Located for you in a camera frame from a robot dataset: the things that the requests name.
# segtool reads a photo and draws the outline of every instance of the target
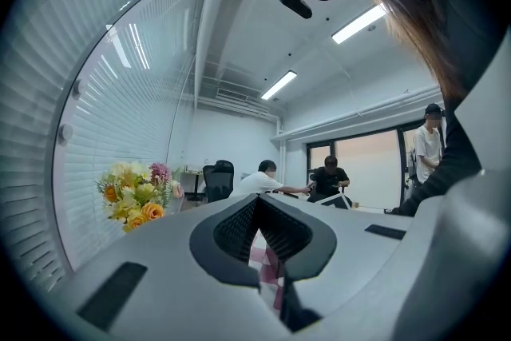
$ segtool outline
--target air vent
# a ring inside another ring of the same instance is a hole
[[[218,89],[216,91],[217,97],[223,97],[228,98],[230,100],[236,100],[236,101],[243,101],[245,102],[247,100],[247,96],[240,93],[235,93],[234,91],[230,91],[228,89]]]

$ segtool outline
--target white t-shirt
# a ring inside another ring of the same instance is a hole
[[[430,177],[433,169],[424,165],[419,156],[428,158],[436,164],[440,162],[442,157],[442,143],[440,142],[440,133],[433,128],[433,132],[429,133],[423,125],[414,136],[415,155],[417,157],[417,179],[423,184]]]
[[[283,187],[275,179],[270,178],[264,172],[256,172],[244,178],[236,188],[231,192],[229,197],[248,195],[250,193],[265,193],[266,191],[274,191]]]

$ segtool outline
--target sleeve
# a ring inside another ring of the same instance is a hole
[[[424,134],[422,133],[422,130],[419,128],[415,132],[415,156],[419,157],[425,157],[426,156],[426,140],[424,138]]]
[[[264,191],[275,191],[276,189],[280,189],[283,187],[283,184],[280,184],[273,178],[265,178],[261,181],[261,188]]]
[[[342,169],[342,168],[339,168],[339,179],[341,180],[341,182],[344,182],[345,180],[350,179],[348,177],[348,175],[346,174],[346,172],[344,171],[344,169]]]
[[[317,182],[318,179],[321,177],[321,168],[317,168],[314,173],[311,175],[311,180],[314,182]]]
[[[475,175],[481,170],[477,154],[470,144],[465,131],[458,124],[446,145],[440,165],[431,173],[422,186],[414,189],[410,199],[403,202],[392,213],[402,216],[415,215],[420,203],[433,196],[445,195],[457,182]]]

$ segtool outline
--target black office chair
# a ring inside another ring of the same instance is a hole
[[[229,161],[217,161],[214,166],[206,165],[202,170],[206,183],[208,203],[227,199],[234,188],[234,165]]]

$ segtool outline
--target black panel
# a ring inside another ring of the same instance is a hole
[[[123,263],[77,311],[92,325],[107,331],[140,283],[147,268],[141,264]]]
[[[406,231],[380,226],[379,224],[372,224],[366,228],[366,232],[374,233],[375,235],[390,237],[391,239],[402,240],[405,237]]]
[[[316,277],[337,247],[334,231],[321,220],[268,195],[250,195],[199,223],[190,236],[196,262],[221,283],[259,287],[248,267],[257,230],[283,265],[281,320],[298,331],[321,317],[302,309],[293,283]]]
[[[259,288],[257,271],[248,267],[257,233],[252,212],[258,199],[256,194],[247,196],[204,219],[190,235],[190,252],[196,262],[221,283]]]

